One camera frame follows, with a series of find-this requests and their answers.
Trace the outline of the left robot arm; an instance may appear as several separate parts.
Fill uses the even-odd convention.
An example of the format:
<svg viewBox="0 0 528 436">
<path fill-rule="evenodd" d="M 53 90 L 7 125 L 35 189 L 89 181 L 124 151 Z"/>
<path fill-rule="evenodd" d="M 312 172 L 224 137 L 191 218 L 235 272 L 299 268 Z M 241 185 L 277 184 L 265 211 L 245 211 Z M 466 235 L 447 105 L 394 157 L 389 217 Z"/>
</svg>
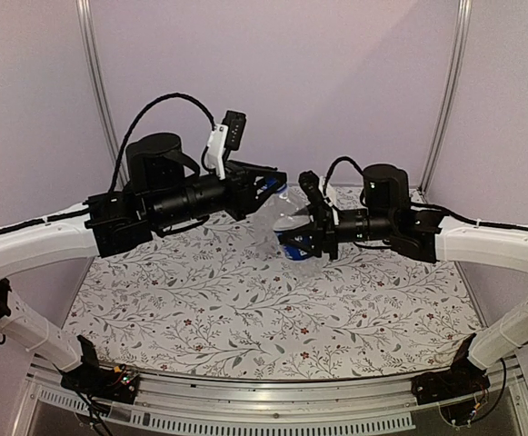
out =
<svg viewBox="0 0 528 436">
<path fill-rule="evenodd" d="M 127 145 L 130 180 L 121 191 L 89 197 L 63 211 L 0 228 L 0 333 L 37 352 L 89 394 L 107 387 L 94 345 L 69 336 L 12 291 L 9 276 L 66 260 L 132 251 L 158 236 L 192 230 L 211 214 L 236 221 L 257 212 L 287 181 L 274 167 L 217 160 L 202 173 L 173 133 Z"/>
</svg>

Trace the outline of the clear bottle with blue label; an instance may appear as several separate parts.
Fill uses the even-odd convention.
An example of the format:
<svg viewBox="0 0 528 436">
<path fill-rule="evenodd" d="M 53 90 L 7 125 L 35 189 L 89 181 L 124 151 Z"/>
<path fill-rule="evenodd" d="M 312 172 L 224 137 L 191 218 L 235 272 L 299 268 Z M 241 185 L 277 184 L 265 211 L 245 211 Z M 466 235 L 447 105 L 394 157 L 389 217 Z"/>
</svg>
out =
<svg viewBox="0 0 528 436">
<path fill-rule="evenodd" d="M 304 200 L 287 185 L 287 190 L 272 197 L 274 205 L 275 223 L 273 226 L 277 240 L 285 233 L 290 235 L 302 234 L 302 228 L 312 221 L 291 221 L 287 216 L 305 207 Z M 317 278 L 321 273 L 322 259 L 309 259 L 295 262 L 289 260 L 284 253 L 284 243 L 279 243 L 288 265 L 295 275 L 303 279 Z"/>
</svg>

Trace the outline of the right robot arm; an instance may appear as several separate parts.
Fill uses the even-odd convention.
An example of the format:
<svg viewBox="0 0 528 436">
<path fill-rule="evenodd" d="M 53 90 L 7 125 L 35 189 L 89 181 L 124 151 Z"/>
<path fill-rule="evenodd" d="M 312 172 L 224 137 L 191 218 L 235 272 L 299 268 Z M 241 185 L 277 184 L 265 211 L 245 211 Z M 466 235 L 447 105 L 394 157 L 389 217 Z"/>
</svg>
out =
<svg viewBox="0 0 528 436">
<path fill-rule="evenodd" d="M 528 273 L 528 225 L 474 220 L 443 206 L 415 203 L 407 173 L 391 164 L 372 164 L 359 174 L 364 205 L 342 210 L 328 196 L 326 180 L 301 173 L 310 220 L 282 231 L 279 241 L 332 260 L 342 243 L 383 241 L 391 251 L 419 262 L 479 263 Z M 476 384 L 478 372 L 527 343 L 528 299 L 463 342 L 452 369 L 443 375 L 443 388 L 449 395 L 463 395 Z"/>
</svg>

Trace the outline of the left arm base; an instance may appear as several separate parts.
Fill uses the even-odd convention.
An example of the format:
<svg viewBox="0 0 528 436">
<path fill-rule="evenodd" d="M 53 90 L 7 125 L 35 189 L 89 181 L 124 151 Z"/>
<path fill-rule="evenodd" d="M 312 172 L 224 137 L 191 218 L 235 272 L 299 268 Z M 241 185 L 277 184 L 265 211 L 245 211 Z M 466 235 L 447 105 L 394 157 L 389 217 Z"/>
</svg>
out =
<svg viewBox="0 0 528 436">
<path fill-rule="evenodd" d="M 140 373 L 125 364 L 118 364 L 112 369 L 102 367 L 94 344 L 82 335 L 78 335 L 77 340 L 82 353 L 78 366 L 60 371 L 61 385 L 94 398 L 133 404 L 138 393 Z"/>
</svg>

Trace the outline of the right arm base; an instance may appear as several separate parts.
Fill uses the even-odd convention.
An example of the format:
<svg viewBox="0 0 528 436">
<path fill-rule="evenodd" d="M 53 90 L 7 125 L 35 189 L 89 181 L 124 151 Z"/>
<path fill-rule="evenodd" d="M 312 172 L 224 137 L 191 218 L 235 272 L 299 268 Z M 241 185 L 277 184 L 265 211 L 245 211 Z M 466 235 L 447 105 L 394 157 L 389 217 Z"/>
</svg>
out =
<svg viewBox="0 0 528 436">
<path fill-rule="evenodd" d="M 419 405 L 451 400 L 489 387 L 486 370 L 469 362 L 452 364 L 443 371 L 424 372 L 411 379 L 411 393 Z"/>
</svg>

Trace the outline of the blue bottle cap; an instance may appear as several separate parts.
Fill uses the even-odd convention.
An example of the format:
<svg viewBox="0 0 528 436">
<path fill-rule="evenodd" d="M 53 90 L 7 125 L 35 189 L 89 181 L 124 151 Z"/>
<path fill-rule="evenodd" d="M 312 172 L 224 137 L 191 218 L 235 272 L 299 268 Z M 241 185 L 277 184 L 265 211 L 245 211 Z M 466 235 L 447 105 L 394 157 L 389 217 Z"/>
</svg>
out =
<svg viewBox="0 0 528 436">
<path fill-rule="evenodd" d="M 274 194 L 281 194 L 287 190 L 287 184 L 274 178 L 265 179 L 265 188 Z"/>
</svg>

